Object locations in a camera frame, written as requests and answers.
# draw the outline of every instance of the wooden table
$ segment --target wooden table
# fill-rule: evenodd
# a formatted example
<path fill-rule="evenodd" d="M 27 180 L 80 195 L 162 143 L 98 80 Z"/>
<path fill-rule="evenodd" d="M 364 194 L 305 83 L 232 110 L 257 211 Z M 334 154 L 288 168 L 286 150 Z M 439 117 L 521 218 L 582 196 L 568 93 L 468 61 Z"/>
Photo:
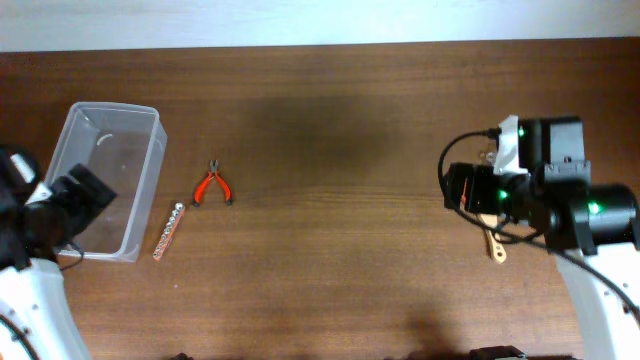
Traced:
<path fill-rule="evenodd" d="M 594 182 L 639 193 L 639 65 L 637 38 L 0 54 L 0 136 L 46 167 L 74 102 L 160 112 L 169 144 L 138 262 L 65 274 L 96 359 L 581 356 L 553 258 L 491 262 L 443 208 L 436 162 L 509 114 L 578 114 Z M 153 261 L 212 158 L 235 203 L 212 187 Z"/>

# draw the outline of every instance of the cable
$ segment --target cable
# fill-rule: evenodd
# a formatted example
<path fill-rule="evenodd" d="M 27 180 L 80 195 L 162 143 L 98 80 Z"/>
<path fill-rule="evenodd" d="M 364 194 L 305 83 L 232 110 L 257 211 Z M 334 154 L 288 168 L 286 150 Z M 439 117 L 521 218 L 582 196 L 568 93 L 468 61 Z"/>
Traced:
<path fill-rule="evenodd" d="M 29 342 L 29 340 L 27 340 L 26 332 L 23 333 L 22 331 L 20 331 L 20 329 L 18 329 L 17 326 L 15 326 L 14 323 L 11 322 L 11 320 L 7 319 L 6 317 L 0 315 L 0 323 L 2 323 L 2 325 L 4 325 L 7 329 L 9 329 L 9 331 L 11 333 L 13 333 L 12 335 L 12 340 L 14 341 L 20 341 L 20 344 L 22 345 L 22 347 L 24 348 L 24 351 L 27 352 L 27 355 L 29 355 L 29 358 L 31 360 L 38 360 L 38 354 L 36 354 L 36 351 L 34 350 L 33 346 L 31 345 L 31 343 Z"/>
<path fill-rule="evenodd" d="M 531 234 L 527 235 L 526 237 L 520 237 L 518 235 L 515 235 L 515 234 L 512 234 L 512 233 L 509 233 L 509 232 L 506 232 L 506 231 L 502 230 L 502 228 L 500 228 L 500 225 L 498 225 L 496 227 L 488 226 L 485 223 L 483 223 L 482 221 L 479 221 L 479 220 L 474 219 L 471 216 L 467 215 L 462 210 L 460 210 L 459 207 L 453 206 L 454 204 L 453 204 L 453 201 L 451 200 L 451 189 L 447 188 L 446 182 L 445 182 L 445 179 L 444 179 L 444 174 L 442 172 L 442 168 L 444 166 L 444 159 L 447 156 L 447 153 L 449 152 L 449 150 L 451 150 L 451 148 L 456 143 L 458 143 L 461 140 L 464 140 L 466 138 L 475 137 L 475 136 L 485 136 L 485 137 L 488 137 L 488 138 L 496 138 L 499 134 L 500 134 L 500 129 L 489 129 L 489 130 L 485 130 L 485 131 L 469 132 L 469 133 L 462 134 L 462 135 L 456 137 L 455 139 L 453 139 L 444 148 L 444 150 L 442 150 L 442 154 L 440 154 L 440 159 L 438 160 L 438 182 L 440 183 L 440 190 L 442 190 L 442 195 L 444 196 L 445 203 L 447 205 L 452 205 L 450 207 L 456 212 L 456 214 L 458 214 L 463 219 L 467 220 L 469 223 L 471 223 L 473 225 L 476 225 L 476 226 L 478 226 L 478 227 L 480 227 L 482 229 L 489 230 L 494 234 L 498 233 L 498 234 L 500 234 L 502 236 L 506 236 L 508 238 L 507 240 L 501 240 L 500 241 L 503 244 L 524 243 L 524 244 L 527 244 L 529 246 L 535 247 L 537 249 L 545 250 L 550 254 L 554 254 L 556 256 L 559 256 L 559 257 L 569 261 L 570 263 L 574 264 L 575 266 L 581 268 L 582 270 L 588 272 L 589 274 L 594 276 L 596 279 L 600 280 L 604 285 L 606 285 L 609 289 L 611 289 L 620 298 L 620 300 L 625 304 L 625 306 L 629 309 L 629 311 L 633 315 L 635 321 L 638 323 L 638 327 L 640 327 L 640 307 L 635 305 L 633 303 L 633 300 L 631 300 L 631 298 L 624 291 L 622 291 L 622 289 L 620 289 L 616 284 L 614 284 L 606 276 L 602 275 L 602 273 L 600 273 L 598 270 L 594 269 L 593 267 L 591 267 L 590 265 L 586 264 L 582 260 L 579 260 L 579 259 L 577 259 L 577 258 L 575 258 L 573 256 L 570 256 L 570 255 L 567 255 L 563 251 L 552 249 L 552 248 L 547 247 L 544 244 L 540 244 L 540 243 L 537 243 L 537 242 L 533 241 L 533 239 L 535 239 L 536 237 L 538 237 L 540 235 L 543 235 L 543 234 L 541 234 L 539 232 L 534 232 L 534 233 L 531 233 Z"/>
<path fill-rule="evenodd" d="M 77 251 L 80 254 L 80 259 L 78 259 L 78 261 L 74 262 L 73 264 L 69 264 L 69 265 L 67 265 L 65 267 L 61 267 L 60 268 L 60 272 L 69 270 L 72 267 L 80 264 L 82 262 L 82 260 L 84 260 L 84 250 L 82 250 L 82 248 L 80 246 L 78 246 L 78 244 L 76 244 L 75 242 L 71 241 L 69 243 L 69 246 L 71 246 L 73 248 L 73 250 Z"/>

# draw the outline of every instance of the red pliers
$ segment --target red pliers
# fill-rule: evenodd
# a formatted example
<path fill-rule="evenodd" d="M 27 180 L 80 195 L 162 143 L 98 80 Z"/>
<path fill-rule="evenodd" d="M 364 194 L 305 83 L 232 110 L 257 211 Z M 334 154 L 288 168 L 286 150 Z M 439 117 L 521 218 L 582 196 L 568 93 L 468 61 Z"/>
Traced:
<path fill-rule="evenodd" d="M 193 206 L 198 207 L 202 202 L 202 197 L 204 196 L 205 190 L 209 187 L 209 183 L 213 178 L 216 178 L 218 184 L 224 190 L 224 199 L 227 202 L 227 205 L 231 205 L 233 201 L 231 199 L 231 189 L 229 189 L 229 185 L 222 179 L 220 176 L 220 171 L 218 170 L 218 160 L 209 162 L 209 173 L 207 173 L 207 177 L 202 180 L 202 182 L 196 188 L 196 192 L 193 194 Z"/>

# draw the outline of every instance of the empty white container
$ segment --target empty white container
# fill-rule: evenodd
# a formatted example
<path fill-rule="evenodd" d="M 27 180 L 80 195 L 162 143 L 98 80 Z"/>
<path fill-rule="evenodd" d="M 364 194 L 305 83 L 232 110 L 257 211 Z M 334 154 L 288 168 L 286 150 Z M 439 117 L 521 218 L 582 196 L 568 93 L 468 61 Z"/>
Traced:
<path fill-rule="evenodd" d="M 167 134 L 156 109 L 79 102 L 69 111 L 45 183 L 85 165 L 118 197 L 74 241 L 90 259 L 134 262 L 162 168 Z M 74 250 L 63 255 L 77 256 Z"/>

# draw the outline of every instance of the white background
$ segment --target white background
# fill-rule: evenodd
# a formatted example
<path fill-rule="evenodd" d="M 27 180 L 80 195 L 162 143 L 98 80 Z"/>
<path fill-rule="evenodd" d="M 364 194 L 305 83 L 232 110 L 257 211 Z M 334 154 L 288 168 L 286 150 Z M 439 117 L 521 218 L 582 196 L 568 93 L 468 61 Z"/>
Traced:
<path fill-rule="evenodd" d="M 0 0 L 0 51 L 640 35 L 640 0 Z"/>

